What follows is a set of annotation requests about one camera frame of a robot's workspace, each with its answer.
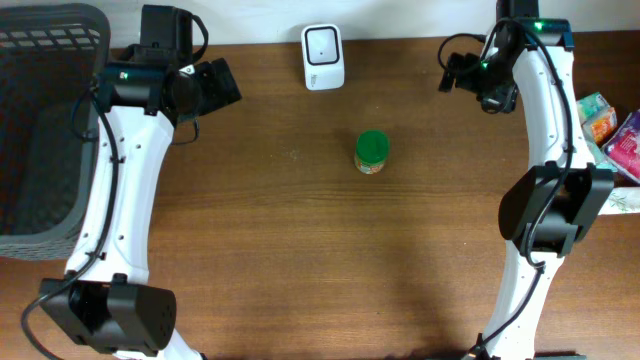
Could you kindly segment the green lid jar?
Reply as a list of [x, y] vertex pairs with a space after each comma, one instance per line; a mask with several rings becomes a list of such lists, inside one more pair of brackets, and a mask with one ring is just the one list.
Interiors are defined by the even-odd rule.
[[356, 141], [354, 164], [364, 174], [379, 173], [385, 166], [390, 153], [390, 140], [379, 130], [367, 130]]

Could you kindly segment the red purple tissue pack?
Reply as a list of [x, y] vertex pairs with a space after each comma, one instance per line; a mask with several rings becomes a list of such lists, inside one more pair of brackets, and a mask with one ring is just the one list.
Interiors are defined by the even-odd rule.
[[635, 184], [639, 184], [639, 111], [628, 115], [616, 133], [603, 145], [606, 160]]

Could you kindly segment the orange tissue packet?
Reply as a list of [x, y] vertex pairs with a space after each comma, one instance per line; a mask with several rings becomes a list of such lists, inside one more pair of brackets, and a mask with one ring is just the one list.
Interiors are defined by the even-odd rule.
[[617, 126], [615, 108], [609, 107], [592, 115], [582, 128], [586, 137], [596, 144], [601, 144], [616, 130]]

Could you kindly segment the white tube gold cap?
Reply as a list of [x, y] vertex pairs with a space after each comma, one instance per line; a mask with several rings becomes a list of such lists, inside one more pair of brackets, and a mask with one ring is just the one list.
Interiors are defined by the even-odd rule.
[[614, 188], [599, 211], [599, 215], [635, 214], [640, 209], [639, 187]]

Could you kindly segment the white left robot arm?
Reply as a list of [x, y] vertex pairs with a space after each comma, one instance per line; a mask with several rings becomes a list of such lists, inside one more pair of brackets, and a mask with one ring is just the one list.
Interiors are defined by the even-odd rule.
[[120, 359], [196, 359], [176, 327], [173, 292], [149, 285], [158, 177], [174, 131], [241, 99], [224, 59], [193, 45], [201, 18], [145, 5], [138, 43], [105, 65], [88, 92], [98, 154], [80, 237], [60, 279], [33, 307], [76, 344]]

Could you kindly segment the teal tissue packet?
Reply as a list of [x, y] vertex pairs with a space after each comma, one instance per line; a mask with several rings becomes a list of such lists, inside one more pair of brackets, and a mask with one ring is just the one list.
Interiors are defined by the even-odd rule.
[[596, 92], [576, 101], [579, 121], [581, 124], [587, 122], [590, 118], [597, 115], [601, 111], [608, 109], [610, 104], [605, 97]]

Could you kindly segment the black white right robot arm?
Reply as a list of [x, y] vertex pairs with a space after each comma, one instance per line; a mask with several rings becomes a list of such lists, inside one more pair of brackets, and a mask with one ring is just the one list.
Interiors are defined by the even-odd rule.
[[529, 150], [527, 172], [499, 205], [506, 259], [497, 302], [464, 356], [532, 359], [551, 283], [596, 220], [614, 175], [596, 166], [581, 130], [567, 20], [541, 17], [536, 1], [499, 1], [495, 24], [477, 39], [480, 54], [438, 61], [439, 89], [469, 91], [490, 114], [521, 104]]

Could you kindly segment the teal toilet tissue wipes pack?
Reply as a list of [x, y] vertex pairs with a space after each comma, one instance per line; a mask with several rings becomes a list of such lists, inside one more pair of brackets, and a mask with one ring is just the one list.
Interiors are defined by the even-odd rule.
[[594, 141], [586, 140], [586, 145], [587, 145], [587, 148], [590, 150], [594, 158], [594, 164], [598, 169], [611, 170], [614, 173], [618, 171], [616, 166], [609, 161], [609, 159], [605, 156], [604, 152]]

